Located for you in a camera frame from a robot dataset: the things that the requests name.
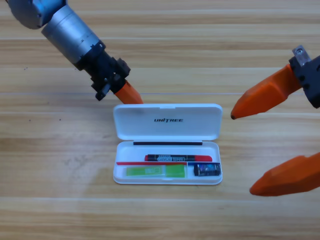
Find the white plastic case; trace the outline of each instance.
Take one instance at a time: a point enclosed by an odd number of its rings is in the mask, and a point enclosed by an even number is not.
[[[195,176],[185,166],[186,177],[128,177],[128,166],[117,162],[144,162],[146,155],[206,155],[220,163],[219,146],[212,142],[220,134],[223,110],[213,103],[123,104],[113,110],[117,146],[113,179],[119,184],[216,185],[219,176]]]

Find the orange gripper fingertip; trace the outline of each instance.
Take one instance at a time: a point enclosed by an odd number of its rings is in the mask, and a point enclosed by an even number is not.
[[[137,90],[126,81],[125,85],[114,95],[124,104],[143,104],[140,94]]]
[[[267,171],[250,193],[275,197],[311,191],[320,187],[320,153],[297,156]]]
[[[247,90],[235,104],[231,118],[238,119],[264,113],[284,102],[302,86],[287,64],[265,80]]]

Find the silver metal cylinder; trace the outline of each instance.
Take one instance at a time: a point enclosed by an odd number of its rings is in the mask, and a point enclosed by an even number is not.
[[[47,24],[54,13],[67,4],[67,0],[8,0],[14,17],[29,29]]]
[[[72,63],[76,64],[99,38],[68,6],[58,10],[42,34]]]

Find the table surface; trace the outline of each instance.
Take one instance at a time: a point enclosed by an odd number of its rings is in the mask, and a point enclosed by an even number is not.
[[[108,95],[40,31],[0,3],[0,239],[318,240],[320,189],[258,197],[270,168],[319,151],[320,113],[300,90],[256,116],[231,120],[248,88],[303,44],[320,55],[319,0],[70,0],[132,68],[146,103],[224,109],[217,186],[119,185]]]

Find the unitree logo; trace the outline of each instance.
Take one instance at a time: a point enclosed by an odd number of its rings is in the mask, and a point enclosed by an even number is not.
[[[162,118],[162,119],[155,119],[154,121],[155,121],[155,122],[165,122],[165,123],[168,123],[168,122],[183,122],[184,120],[183,120],[183,119]]]

